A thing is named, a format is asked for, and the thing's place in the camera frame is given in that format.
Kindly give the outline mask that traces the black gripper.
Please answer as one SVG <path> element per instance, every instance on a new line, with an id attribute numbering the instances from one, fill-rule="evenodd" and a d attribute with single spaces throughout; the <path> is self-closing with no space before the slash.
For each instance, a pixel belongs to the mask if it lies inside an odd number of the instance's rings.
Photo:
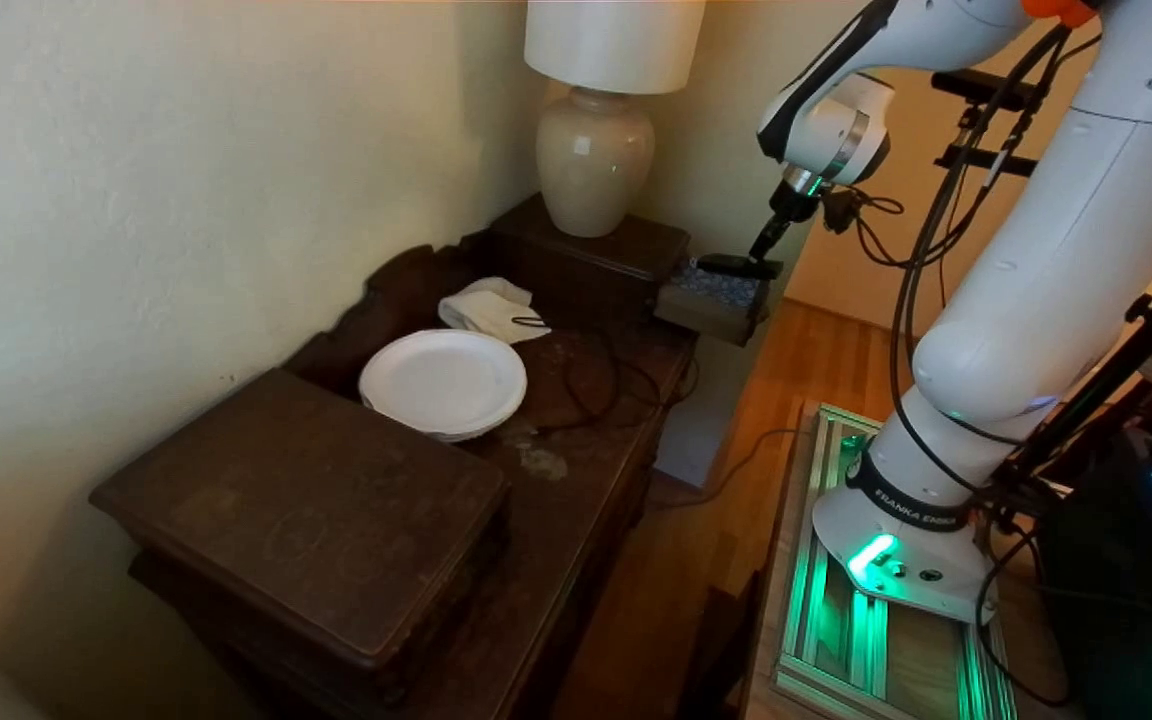
<path id="1" fill-rule="evenodd" d="M 801 194 L 792 183 L 780 183 L 768 201 L 773 208 L 773 220 L 755 231 L 747 257 L 751 262 L 765 262 L 792 226 L 803 226 L 815 208 L 818 208 L 818 197 L 815 194 Z"/>

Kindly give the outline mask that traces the robot base platform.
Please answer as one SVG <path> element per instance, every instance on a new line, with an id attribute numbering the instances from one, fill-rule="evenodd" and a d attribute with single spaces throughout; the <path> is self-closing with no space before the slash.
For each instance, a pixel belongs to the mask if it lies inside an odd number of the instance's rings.
<path id="1" fill-rule="evenodd" d="M 745 720 L 1078 720 L 1039 622 L 1035 555 L 987 532 L 987 605 L 902 601 L 927 574 L 890 532 L 834 560 L 810 509 L 858 465 L 876 423 L 806 405 L 792 439 L 755 617 Z"/>

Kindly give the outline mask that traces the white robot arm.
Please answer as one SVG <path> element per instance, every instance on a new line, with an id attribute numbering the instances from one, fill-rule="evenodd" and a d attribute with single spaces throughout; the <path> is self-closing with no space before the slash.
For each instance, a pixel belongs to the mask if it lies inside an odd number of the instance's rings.
<path id="1" fill-rule="evenodd" d="M 852 183 L 884 145 L 889 68 L 953 71 L 1032 21 L 1092 21 L 1083 71 L 1032 179 L 913 353 L 913 388 L 855 478 L 810 504 L 849 582 L 969 622 L 987 560 L 969 496 L 1115 339 L 1152 280 L 1152 0 L 867 0 L 773 99 L 759 149 L 803 194 Z"/>

